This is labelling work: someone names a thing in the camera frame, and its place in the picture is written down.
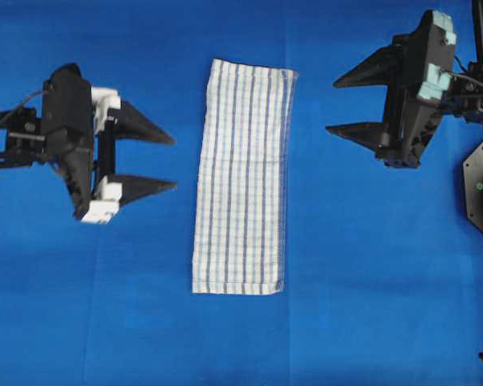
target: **blue stripe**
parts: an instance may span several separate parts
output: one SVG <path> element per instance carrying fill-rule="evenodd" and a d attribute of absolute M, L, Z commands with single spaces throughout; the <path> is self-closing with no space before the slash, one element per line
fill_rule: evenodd
<path fill-rule="evenodd" d="M 243 76 L 241 77 L 242 79 L 242 84 L 243 84 L 243 87 L 241 89 L 241 94 L 243 95 L 243 98 L 241 99 L 241 114 L 240 114 L 240 127 L 243 128 L 244 127 L 244 124 L 245 124 L 245 92 L 246 92 L 246 79 L 247 79 L 247 67 L 244 66 L 244 72 L 243 72 Z M 242 146 L 242 143 L 243 143 L 243 130 L 240 131 L 241 133 L 241 136 L 240 136 L 240 146 L 239 146 L 239 158 L 238 158 L 238 162 L 237 162 L 237 189 L 236 189 L 236 199 L 237 199 L 237 202 L 236 202 L 236 213 L 239 214 L 240 213 L 240 205 L 242 204 L 242 155 L 243 155 L 243 146 Z M 235 235 L 236 237 L 238 238 L 239 236 L 239 231 L 240 231 L 240 219 L 237 218 L 237 221 L 235 222 L 236 224 L 236 231 L 235 231 Z M 237 273 L 238 273 L 238 266 L 239 266 L 239 261 L 238 261 L 238 257 L 240 256 L 239 252 L 240 252 L 240 249 L 238 247 L 238 241 L 236 241 L 236 252 L 235 252 L 235 257 L 236 257 L 236 262 L 235 262 L 235 270 L 233 272 L 233 275 L 235 277 L 237 277 Z"/>
<path fill-rule="evenodd" d="M 228 106 L 229 106 L 229 90 L 230 90 L 230 84 L 231 84 L 231 76 L 230 76 L 230 69 L 231 67 L 229 66 L 228 69 L 227 69 L 227 76 L 225 76 L 225 97 L 224 97 L 224 114 L 223 114 L 223 118 L 222 118 L 222 123 L 221 123 L 221 127 L 220 127 L 220 132 L 221 132 L 221 153 L 220 155 L 218 155 L 218 160 L 220 161 L 221 163 L 221 166 L 220 166 L 220 170 L 218 171 L 218 181 L 220 181 L 219 183 L 219 186 L 223 186 L 224 185 L 224 180 L 225 180 L 225 177 L 224 177 L 224 161 L 226 160 L 225 158 L 225 142 L 226 142 L 226 139 L 227 139 L 227 135 L 226 135 L 226 131 L 227 131 L 227 121 L 228 121 L 228 118 L 229 118 L 229 113 L 228 113 Z M 220 251 L 221 251 L 221 242 L 223 241 L 223 237 L 221 236 L 221 230 L 224 229 L 224 224 L 223 224 L 223 221 L 222 221 L 222 216 L 221 216 L 221 212 L 222 212 L 222 208 L 223 208 L 223 204 L 224 204 L 224 195 L 219 195 L 218 199 L 217 199 L 217 205 L 218 207 L 216 208 L 216 212 L 215 212 L 215 215 L 216 215 L 216 220 L 217 220 L 217 252 L 215 253 L 215 277 L 214 277 L 214 281 L 215 282 L 215 286 L 218 287 L 219 283 L 221 282 L 220 280 L 220 257 L 221 257 L 221 254 L 220 254 Z"/>
<path fill-rule="evenodd" d="M 266 144 L 268 138 L 268 112 L 270 110 L 270 90 L 272 88 L 272 78 L 270 77 L 270 69 L 268 69 L 268 87 L 266 89 L 266 112 L 265 112 L 265 136 L 263 139 L 263 176 L 262 176 L 262 241 L 261 241 L 261 280 L 259 286 L 259 293 L 263 293 L 263 283 L 265 282 L 265 214 L 266 214 Z"/>
<path fill-rule="evenodd" d="M 236 124 L 236 99 L 238 91 L 238 65 L 235 68 L 233 91 L 233 127 L 231 129 L 231 152 L 229 156 L 229 186 L 227 190 L 227 231 L 225 233 L 225 267 L 224 267 L 224 293 L 227 294 L 229 281 L 229 232 L 231 228 L 231 189 L 233 185 L 233 158 L 234 158 L 234 128 Z"/>
<path fill-rule="evenodd" d="M 212 75 L 209 78 L 209 84 L 208 84 L 208 91 L 211 91 L 209 88 L 209 85 L 212 83 L 214 79 L 214 72 L 215 72 L 215 62 L 213 62 L 213 66 L 211 68 L 211 73 Z M 204 139 L 202 141 L 202 153 L 201 153 L 201 160 L 200 160 L 200 169 L 202 171 L 202 180 L 205 178 L 205 171 L 208 168 L 208 154 L 209 154 L 209 147 L 211 146 L 211 141 L 209 141 L 209 138 L 211 137 L 211 114 L 207 114 L 207 122 L 204 128 Z M 204 234 L 205 234 L 205 229 L 206 227 L 204 226 L 204 214 L 205 214 L 205 207 L 206 207 L 206 194 L 205 194 L 205 189 L 204 189 L 204 184 L 202 181 L 200 181 L 200 186 L 201 186 L 201 202 L 202 204 L 200 205 L 200 229 L 199 229 L 199 252 L 197 253 L 197 261 L 196 264 L 198 265 L 196 268 L 196 275 L 197 277 L 194 277 L 194 280 L 197 280 L 197 285 L 199 286 L 200 290 L 200 282 L 202 281 L 201 278 L 201 266 L 202 262 L 204 261 Z"/>
<path fill-rule="evenodd" d="M 213 237 L 213 204 L 215 196 L 215 168 L 217 166 L 217 151 L 218 151 L 218 126 L 220 120 L 220 100 L 221 100 L 221 83 L 222 71 L 224 62 L 220 63 L 220 73 L 218 74 L 218 89 L 217 89 L 217 122 L 215 128 L 215 147 L 213 149 L 213 165 L 211 167 L 211 199 L 209 201 L 209 234 L 208 234 L 208 264 L 206 265 L 206 290 L 210 292 L 209 288 L 209 270 L 211 269 L 211 244 Z"/>
<path fill-rule="evenodd" d="M 290 112 L 291 103 L 288 103 L 288 78 L 285 71 L 282 71 L 284 81 L 284 98 L 283 106 L 281 110 L 281 136 L 279 141 L 279 252 L 278 252 L 278 281 L 276 284 L 276 290 L 281 290 L 284 281 L 284 248 L 286 237 L 286 184 L 287 184 L 287 139 L 288 139 L 288 126 L 290 124 L 288 114 Z M 293 85 L 295 78 L 291 83 L 291 92 L 293 91 Z"/>
<path fill-rule="evenodd" d="M 246 264 L 247 264 L 247 227 L 248 227 L 248 216 L 249 216 L 249 171 L 250 171 L 250 135 L 252 130 L 252 102 L 254 98 L 254 70 L 252 67 L 252 79 L 250 82 L 250 102 L 249 102 L 249 128 L 248 128 L 248 139 L 247 139 L 247 164 L 246 164 L 246 175 L 245 175 L 245 218 L 243 224 L 243 284 L 241 285 L 241 292 L 245 295 L 245 283 L 247 278 Z"/>
<path fill-rule="evenodd" d="M 262 106 L 263 106 L 263 103 L 262 103 L 262 97 L 263 97 L 263 93 L 262 93 L 262 81 L 261 81 L 261 73 L 258 74 L 258 83 L 259 83 L 259 89 L 258 89 L 258 111 L 256 112 L 256 122 L 258 124 L 258 126 L 260 125 L 260 119 L 261 119 L 261 110 L 262 110 Z M 254 204 L 252 206 L 252 229 L 254 230 L 253 233 L 252 233 L 252 239 L 250 240 L 251 241 L 251 246 L 252 246 L 252 257 L 253 257 L 253 260 L 252 260 L 252 281 L 251 283 L 252 284 L 258 284 L 258 282 L 256 281 L 256 256 L 257 256 L 257 253 L 259 252 L 256 248 L 256 244 L 258 243 L 258 240 L 257 240 L 257 237 L 258 235 L 256 234 L 256 229 L 258 229 L 258 221 L 256 220 L 257 217 L 258 217 L 258 203 L 259 203 L 259 200 L 261 199 L 261 196 L 259 195 L 259 189 L 258 189 L 258 183 L 259 183 L 259 180 L 258 180 L 258 164 L 257 162 L 261 162 L 259 160 L 259 127 L 256 129 L 255 131 L 255 135 L 254 135 L 254 160 L 253 160 L 253 164 L 254 164 L 254 178 L 253 178 L 253 185 L 254 185 Z"/>

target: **towel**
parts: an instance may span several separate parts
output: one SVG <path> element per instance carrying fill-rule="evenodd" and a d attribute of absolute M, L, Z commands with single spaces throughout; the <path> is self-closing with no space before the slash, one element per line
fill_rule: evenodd
<path fill-rule="evenodd" d="M 214 60 L 197 188 L 193 293 L 284 287 L 287 143 L 297 73 Z"/>

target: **blue tablecloth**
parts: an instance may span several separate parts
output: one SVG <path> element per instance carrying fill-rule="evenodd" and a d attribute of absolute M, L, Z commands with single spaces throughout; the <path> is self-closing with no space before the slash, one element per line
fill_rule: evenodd
<path fill-rule="evenodd" d="M 49 167 L 0 170 L 0 386 L 483 385 L 483 237 L 460 172 L 481 128 L 445 118 L 418 170 L 324 130 L 381 119 L 384 88 L 332 82 L 427 8 L 474 60 L 469 0 L 0 1 L 0 108 L 75 61 L 176 139 L 120 143 L 119 170 L 179 183 L 92 226 Z M 300 73 L 275 296 L 191 294 L 213 58 Z"/>

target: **white towel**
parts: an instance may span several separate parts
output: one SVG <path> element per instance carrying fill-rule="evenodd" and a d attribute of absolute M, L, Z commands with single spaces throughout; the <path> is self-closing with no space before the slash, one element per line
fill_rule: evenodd
<path fill-rule="evenodd" d="M 287 142 L 297 73 L 214 60 L 200 154 L 194 293 L 284 286 Z"/>

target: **white plastic bracket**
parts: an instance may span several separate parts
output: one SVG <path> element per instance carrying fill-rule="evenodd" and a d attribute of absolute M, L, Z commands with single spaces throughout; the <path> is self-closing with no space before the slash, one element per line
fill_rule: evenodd
<path fill-rule="evenodd" d="M 95 134 L 98 134 L 104 130 L 105 121 L 109 118 L 107 111 L 109 109 L 121 109 L 122 100 L 118 91 L 113 88 L 92 87 L 91 101 L 95 107 Z"/>

